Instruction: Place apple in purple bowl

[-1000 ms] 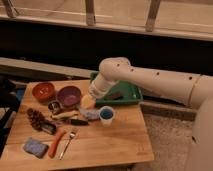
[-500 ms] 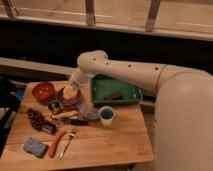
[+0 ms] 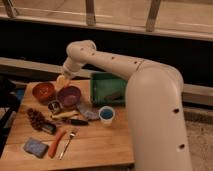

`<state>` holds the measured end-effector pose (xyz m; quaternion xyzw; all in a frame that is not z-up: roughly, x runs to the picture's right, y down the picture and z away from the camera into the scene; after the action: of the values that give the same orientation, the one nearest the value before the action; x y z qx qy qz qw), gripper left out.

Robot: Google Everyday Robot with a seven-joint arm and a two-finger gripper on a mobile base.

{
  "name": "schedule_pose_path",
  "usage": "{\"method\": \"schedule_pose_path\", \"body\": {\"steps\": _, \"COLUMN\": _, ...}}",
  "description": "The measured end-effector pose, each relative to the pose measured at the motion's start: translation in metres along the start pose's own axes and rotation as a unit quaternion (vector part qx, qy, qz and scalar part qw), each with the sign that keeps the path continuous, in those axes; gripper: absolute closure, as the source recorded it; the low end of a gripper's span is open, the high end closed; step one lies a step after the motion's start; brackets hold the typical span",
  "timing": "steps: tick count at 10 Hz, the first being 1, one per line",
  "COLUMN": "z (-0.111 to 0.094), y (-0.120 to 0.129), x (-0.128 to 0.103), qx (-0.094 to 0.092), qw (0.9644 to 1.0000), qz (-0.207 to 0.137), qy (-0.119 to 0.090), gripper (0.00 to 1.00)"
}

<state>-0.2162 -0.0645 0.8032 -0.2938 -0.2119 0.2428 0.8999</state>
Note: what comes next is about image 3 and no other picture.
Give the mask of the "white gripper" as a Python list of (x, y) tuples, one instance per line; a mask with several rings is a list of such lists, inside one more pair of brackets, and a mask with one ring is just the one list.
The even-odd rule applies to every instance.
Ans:
[(67, 58), (62, 66), (62, 73), (66, 79), (73, 79), (80, 70), (80, 66), (71, 58)]

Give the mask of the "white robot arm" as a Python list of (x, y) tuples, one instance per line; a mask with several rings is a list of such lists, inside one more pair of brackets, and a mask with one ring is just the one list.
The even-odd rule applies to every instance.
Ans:
[(183, 78), (169, 65), (101, 52), (91, 40), (70, 43), (63, 74), (86, 64), (127, 81), (125, 102), (135, 171), (192, 171), (182, 106)]

